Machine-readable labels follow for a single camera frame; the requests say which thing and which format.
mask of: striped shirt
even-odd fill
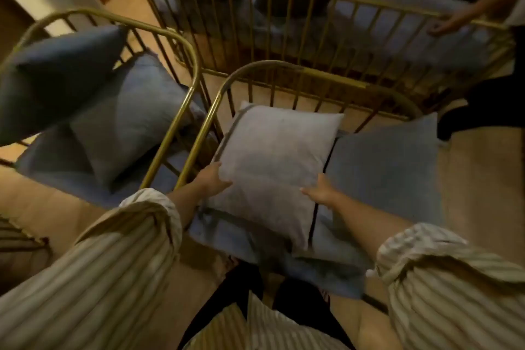
[[[0,297],[0,348],[129,349],[147,330],[182,239],[174,204],[145,189],[89,227],[51,267]],[[406,349],[524,349],[525,271],[429,224],[379,249],[390,316]],[[186,349],[344,349],[249,294]]]

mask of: striped sleeve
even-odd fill
[[[524,349],[525,271],[419,223],[378,250],[390,317],[405,349]]]
[[[0,348],[131,348],[181,239],[174,204],[153,189],[137,192],[53,265],[0,297]]]

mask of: light wood floor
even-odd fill
[[[110,0],[107,8],[156,24],[146,0]],[[158,52],[152,36],[144,37],[146,44]],[[175,70],[182,82],[189,83],[183,67],[176,65]],[[213,95],[222,79],[206,75],[206,82]],[[264,97],[264,92],[256,93],[255,97],[259,96]],[[286,96],[277,97],[278,106],[289,102]],[[356,122],[356,116],[351,114],[345,118],[347,128]],[[219,117],[227,126],[226,107],[220,110]],[[373,125],[390,123],[385,119],[372,121]],[[439,175],[448,226],[472,243],[525,266],[522,138],[521,129],[511,128],[482,128],[455,134],[440,150]],[[18,145],[2,147],[0,156],[15,160],[22,151]],[[0,213],[38,235],[50,237],[56,258],[103,210],[0,167]],[[185,238],[180,253],[164,303],[154,316],[151,333],[139,348],[176,348],[191,319],[223,277],[224,266],[217,252]],[[16,280],[50,261],[45,254],[32,258],[4,256],[0,257],[0,266],[4,277]],[[367,291],[386,299],[384,288],[376,281],[367,282]],[[335,295],[331,300],[334,315],[357,348],[401,348],[386,316],[360,301]]]

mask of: gold metal frame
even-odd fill
[[[197,55],[195,53],[195,50],[193,49],[193,46],[180,34],[176,33],[172,29],[168,28],[159,28],[154,25],[149,25],[140,21],[132,20],[126,17],[122,17],[120,15],[116,15],[107,11],[99,11],[92,8],[78,8],[73,10],[67,10],[63,12],[57,12],[52,13],[48,15],[47,17],[35,22],[33,25],[30,26],[30,28],[25,32],[25,34],[22,36],[22,38],[18,41],[16,46],[13,48],[13,51],[11,54],[6,58],[6,60],[0,65],[0,73],[3,72],[3,70],[7,67],[9,64],[9,60],[13,58],[13,56],[19,52],[22,48],[30,45],[32,42],[34,42],[38,38],[38,34],[42,32],[42,30],[45,30],[46,27],[49,25],[57,22],[62,21],[65,22],[68,27],[76,32],[77,28],[73,24],[73,21],[76,21],[79,18],[83,18],[82,21],[85,24],[91,24],[93,26],[98,26],[100,23],[103,23],[104,21],[107,23],[112,24],[121,24],[125,25],[130,28],[130,34],[133,34],[133,37],[138,43],[138,46],[140,47],[140,51],[143,51],[146,49],[146,45],[139,33],[138,30],[147,31],[153,34],[153,37],[157,43],[157,46],[161,50],[161,53],[167,63],[167,66],[173,75],[174,79],[176,81],[179,81],[177,74],[173,68],[173,64],[168,58],[166,49],[163,45],[163,42],[161,41],[161,37],[165,38],[168,45],[173,49],[174,53],[183,51],[186,57],[188,58],[188,61],[191,62],[192,67],[192,82],[188,89],[186,98],[182,102],[182,105],[175,115],[173,121],[171,122],[171,125],[164,136],[164,139],[162,140],[162,143],[159,147],[159,150],[157,151],[147,174],[145,175],[143,182],[141,184],[141,188],[148,187],[151,182],[153,181],[157,171],[159,170],[161,164],[165,164],[167,168],[169,168],[171,171],[174,171],[175,174],[178,174],[179,172],[174,169],[173,166],[171,166],[167,161],[164,160],[165,154],[168,150],[168,147],[170,146],[171,142],[173,141],[174,137],[177,138],[177,140],[180,141],[180,137],[177,133],[177,130],[180,126],[180,122],[184,116],[184,114],[189,114],[192,124],[196,125],[197,128],[200,128],[199,123],[195,120],[195,117],[192,115],[189,104],[193,100],[193,96],[195,92],[199,92],[201,96],[203,96],[203,101],[206,108],[209,108],[209,105],[211,103],[211,100],[209,99],[209,95],[206,97],[205,92],[203,92],[202,87],[200,86],[200,60],[197,58]],[[121,54],[120,62],[124,63],[126,60],[126,55],[128,57],[131,57],[135,54],[135,50],[132,48],[130,41],[133,42],[133,38],[130,36],[128,40],[126,41],[125,48]],[[25,147],[28,147],[29,144],[19,141],[18,144],[21,144]],[[8,167],[14,167],[13,162],[6,161],[3,159],[0,159],[0,164]]]
[[[209,34],[209,30],[206,28],[205,21],[203,20],[203,15],[201,12],[201,8],[199,5],[198,0],[193,0],[193,3],[196,8],[196,13],[198,16],[198,21],[200,21],[200,24],[202,24],[202,27],[204,28],[203,33],[198,33],[194,30],[192,25],[192,20],[189,19],[188,12],[186,11],[184,5],[185,3],[180,3],[180,14],[182,19],[184,19],[188,25],[188,29],[183,29],[177,20],[175,12],[171,9],[171,6],[167,0],[164,0],[166,6],[168,6],[169,9],[169,16],[171,17],[172,21],[174,22],[174,29],[180,34],[188,35],[191,37],[191,40],[194,44],[194,47],[196,48],[197,55],[199,56],[201,62],[204,64],[202,72],[203,73],[209,73],[221,77],[227,77],[229,74],[232,73],[233,68],[230,69],[219,69],[217,66],[217,51],[214,51],[214,48],[212,47],[212,38]],[[412,79],[410,84],[408,84],[407,81],[407,75],[410,73],[410,70],[412,68],[416,67],[416,63],[405,63],[405,68],[402,69],[402,73],[400,75],[393,75],[392,72],[390,72],[390,69],[393,67],[395,63],[402,62],[402,57],[405,54],[405,52],[409,49],[410,44],[414,39],[417,37],[417,35],[424,29],[424,27],[430,23],[431,20],[438,20],[439,18],[442,18],[442,14],[436,13],[433,11],[427,11],[421,8],[408,8],[408,7],[400,7],[395,5],[394,3],[391,3],[386,0],[330,0],[330,3],[327,7],[327,15],[326,15],[326,22],[325,27],[322,31],[322,35],[319,41],[319,45],[317,46],[316,51],[314,52],[314,57],[308,61],[304,59],[303,52],[304,52],[304,46],[305,46],[305,40],[308,34],[309,25],[311,23],[312,19],[312,7],[314,0],[310,0],[309,8],[308,8],[308,14],[306,16],[306,20],[304,23],[304,28],[302,30],[301,39],[299,41],[299,52],[296,56],[290,56],[286,54],[287,50],[287,42],[289,41],[289,23],[290,23],[290,13],[291,13],[291,6],[293,0],[288,0],[288,10],[287,10],[287,16],[285,19],[285,26],[284,26],[284,33],[282,35],[282,51],[279,55],[276,55],[275,52],[270,50],[270,22],[271,22],[271,0],[268,0],[268,8],[267,8],[267,23],[268,27],[266,30],[266,45],[264,48],[255,46],[255,42],[253,41],[253,0],[249,0],[250,4],[250,28],[249,28],[249,38],[250,38],[250,45],[247,46],[247,49],[249,49],[249,53],[240,53],[240,42],[239,42],[239,35],[238,35],[238,25],[235,22],[235,15],[234,15],[234,8],[233,8],[233,0],[228,0],[229,9],[231,11],[231,23],[228,23],[228,25],[231,25],[233,30],[233,38],[228,39],[233,45],[234,45],[234,54],[235,54],[235,60],[237,62],[237,66],[242,66],[245,63],[248,62],[254,62],[257,60],[268,60],[268,59],[281,59],[284,61],[290,61],[295,63],[299,66],[305,66],[310,68],[316,68],[322,71],[326,71],[328,73],[337,73],[338,75],[342,75],[345,77],[351,77],[354,79],[358,79],[361,81],[366,81],[368,83],[372,83],[379,86],[389,87],[389,88],[395,88],[398,91],[406,94],[408,97],[410,97],[413,101],[415,101],[420,108],[422,108],[425,112],[432,112],[434,110],[437,110],[440,108],[440,106],[444,102],[444,95],[446,94],[454,94],[457,95],[458,93],[463,92],[464,90],[471,87],[473,84],[475,84],[477,81],[480,81],[486,77],[489,77],[490,75],[493,75],[495,72],[497,72],[500,68],[502,68],[505,64],[507,64],[509,61],[512,60],[514,57],[514,42],[512,40],[512,37],[507,33],[507,28],[504,25],[488,22],[488,21],[482,21],[482,20],[475,20],[471,24],[471,30],[469,30],[465,36],[463,36],[459,42],[457,42],[455,45],[450,47],[448,52],[444,53],[440,60],[443,59],[446,55],[450,53],[454,48],[456,48],[459,44],[466,41],[468,37],[471,37],[474,35],[476,30],[480,28],[486,29],[489,33],[489,39],[487,40],[486,47],[489,50],[489,58],[486,66],[480,70],[480,72],[472,74],[467,72],[462,72],[461,70],[455,70],[455,71],[449,71],[445,72],[444,76],[437,80],[436,83],[431,83],[430,78],[432,77],[432,74],[436,73],[436,67],[435,66],[425,66],[425,67],[419,67],[422,69],[422,74],[420,77],[418,77],[415,81]],[[343,45],[346,42],[346,37],[342,36],[340,39],[337,47],[335,48],[335,51],[333,53],[333,56],[329,63],[327,64],[320,64],[318,59],[320,56],[320,52],[323,50],[323,43],[326,39],[326,33],[330,24],[330,21],[332,19],[333,11],[335,9],[336,3],[344,3],[344,2],[351,2],[354,4],[354,10],[352,13],[352,16],[350,18],[350,26],[354,23],[355,14],[358,11],[359,8],[362,6],[372,6],[376,7],[377,11],[374,15],[374,17],[371,19],[371,22],[369,24],[369,27],[367,31],[370,33],[374,26],[377,23],[377,20],[379,16],[386,11],[390,12],[396,12],[398,14],[398,19],[393,24],[391,30],[389,33],[385,36],[385,38],[382,40],[382,44],[380,47],[375,49],[355,49],[354,55],[352,57],[349,56],[349,60],[347,61],[345,68],[341,69],[340,67],[336,66],[338,64],[335,64],[336,60],[338,59],[338,56],[341,54],[341,50],[343,49]],[[161,14],[160,10],[158,9],[157,5],[155,4],[154,0],[148,0],[149,5],[153,9],[156,18],[158,19],[160,25],[163,28],[167,28],[167,23]],[[217,6],[216,6],[216,0],[211,0],[211,5],[214,11],[215,15],[215,24],[217,28],[219,29],[218,39],[217,40],[220,43],[221,51],[226,56],[226,48],[225,48],[225,37],[223,34],[223,31],[221,29],[221,25],[218,18],[217,13]],[[381,70],[379,73],[373,73],[371,74],[369,72],[370,66],[373,64],[373,61],[376,57],[375,50],[378,50],[380,48],[383,48],[390,39],[396,35],[397,29],[399,28],[399,25],[403,18],[406,15],[417,15],[422,17],[421,24],[418,25],[411,36],[409,36],[404,46],[397,52],[395,56],[393,56],[389,63],[386,64],[386,67]],[[205,47],[202,47],[199,45],[199,42],[197,41],[197,36],[204,37],[205,39]],[[422,51],[422,53],[428,53],[429,50],[431,50],[434,46],[436,46],[438,40],[430,42],[425,49]],[[211,63],[205,64],[203,60],[203,55],[207,52],[206,55],[211,57]],[[364,69],[364,71],[355,71],[355,61],[357,60],[357,55],[362,55],[363,53],[368,53],[369,55],[369,63],[367,64],[367,67]],[[249,54],[249,60],[248,61],[240,61],[240,54]],[[191,66],[188,65],[187,58],[184,56],[184,54],[178,54],[178,58],[180,59],[180,62],[187,66],[188,69],[191,69]],[[270,82],[273,81],[273,76],[268,76],[268,72],[266,72],[264,82],[266,84],[270,84]],[[462,82],[461,86],[458,86],[457,88],[451,88],[450,83],[453,83],[453,79],[460,78],[460,81]],[[243,81],[252,82],[252,78],[241,78]],[[328,94],[325,91],[325,84],[321,83],[315,89],[315,93],[322,98],[333,98],[333,95]],[[370,103],[363,103],[364,107],[371,107],[371,108],[379,108],[380,110],[384,110],[384,105],[371,105]]]
[[[288,63],[285,61],[273,61],[273,60],[255,61],[255,62],[249,63],[237,69],[235,72],[233,72],[233,74],[227,77],[227,79],[224,81],[224,83],[220,87],[220,90],[217,96],[215,97],[215,100],[213,101],[212,106],[209,109],[206,120],[204,121],[202,127],[200,128],[199,134],[197,135],[197,138],[195,142],[193,143],[193,147],[189,153],[186,163],[182,171],[180,172],[179,180],[177,181],[175,188],[179,188],[185,185],[188,179],[188,176],[190,175],[191,172],[194,171],[193,169],[194,163],[195,161],[197,161],[200,152],[203,151],[204,149],[204,145],[206,144],[205,140],[208,138],[209,131],[212,128],[212,125],[218,122],[217,111],[220,107],[220,104],[225,94],[227,95],[229,109],[232,114],[232,117],[234,116],[235,107],[233,103],[232,84],[236,81],[239,83],[239,79],[246,77],[248,74],[253,74],[253,72],[256,70],[267,71],[269,68],[280,69],[282,71],[291,71],[292,74],[298,76],[299,78],[309,76],[309,77],[321,79],[323,81],[327,81],[329,83],[333,83],[335,86],[339,88],[339,90],[342,90],[343,94],[348,94],[348,92],[351,89],[355,89],[361,92],[368,92],[374,96],[379,96],[382,101],[385,101],[385,100],[393,101],[396,107],[402,110],[401,111],[402,115],[396,116],[397,118],[400,118],[400,117],[402,118],[403,116],[405,116],[405,117],[409,117],[409,119],[413,119],[413,118],[420,117],[423,114],[421,110],[418,108],[418,106],[413,101],[408,99],[403,94],[395,90],[386,88],[386,87],[368,84],[363,81],[357,81],[357,80],[343,77],[340,75],[330,74],[327,72],[319,71],[317,69],[301,67],[299,65]],[[253,82],[253,83],[262,88],[270,89],[268,105],[273,105],[274,98],[275,98],[275,88],[273,86],[269,86],[268,84],[261,83],[261,82]],[[297,87],[295,91],[291,91],[289,89],[283,89],[283,88],[280,88],[279,91],[291,93],[294,95],[292,109],[297,108],[298,100],[300,97],[309,98],[311,100],[317,101],[317,105],[314,109],[315,112],[317,112],[320,109],[323,103],[337,105],[338,107],[341,108],[340,109],[341,113],[344,113],[347,108],[351,107],[348,101],[323,100],[319,96],[315,96],[309,93],[302,92],[300,87]],[[359,132],[376,114],[377,114],[376,110],[370,110],[366,119],[358,127],[356,132]]]

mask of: person's left hand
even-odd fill
[[[233,182],[223,181],[219,177],[219,168],[222,162],[212,162],[204,169],[202,169],[193,183],[200,186],[202,189],[202,197],[209,198],[224,191],[231,186]]]

